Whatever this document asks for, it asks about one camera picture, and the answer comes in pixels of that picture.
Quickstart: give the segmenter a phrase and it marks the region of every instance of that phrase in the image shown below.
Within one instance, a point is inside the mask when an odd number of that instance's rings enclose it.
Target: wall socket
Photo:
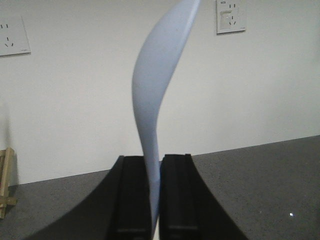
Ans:
[[[0,17],[0,56],[30,53],[21,16]]]
[[[216,0],[216,33],[231,33],[247,29],[246,0]]]

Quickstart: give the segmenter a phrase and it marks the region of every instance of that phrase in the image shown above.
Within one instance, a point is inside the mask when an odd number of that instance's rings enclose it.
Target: gray countertop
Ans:
[[[320,239],[320,136],[196,155],[193,160],[250,240]],[[10,187],[18,204],[0,220],[0,239],[23,240],[44,229],[85,199],[107,173]]]

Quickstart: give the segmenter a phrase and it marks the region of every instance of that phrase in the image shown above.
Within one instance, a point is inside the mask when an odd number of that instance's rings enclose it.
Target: outlet cover plate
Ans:
[[[216,0],[216,33],[247,29],[247,0]]]
[[[0,17],[0,56],[30,53],[21,16]]]

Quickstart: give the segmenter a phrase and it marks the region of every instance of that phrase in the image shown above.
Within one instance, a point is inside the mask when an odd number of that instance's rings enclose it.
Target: white curved blade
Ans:
[[[132,101],[147,168],[152,230],[154,232],[160,191],[157,119],[167,86],[175,71],[200,0],[182,0],[154,26],[136,60]]]

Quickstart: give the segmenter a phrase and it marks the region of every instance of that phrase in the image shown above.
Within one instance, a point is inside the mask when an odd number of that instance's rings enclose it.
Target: wooden stand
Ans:
[[[17,199],[9,197],[9,180],[11,172],[11,163],[15,151],[8,147],[6,150],[0,150],[0,219],[5,218],[7,205],[16,205]]]

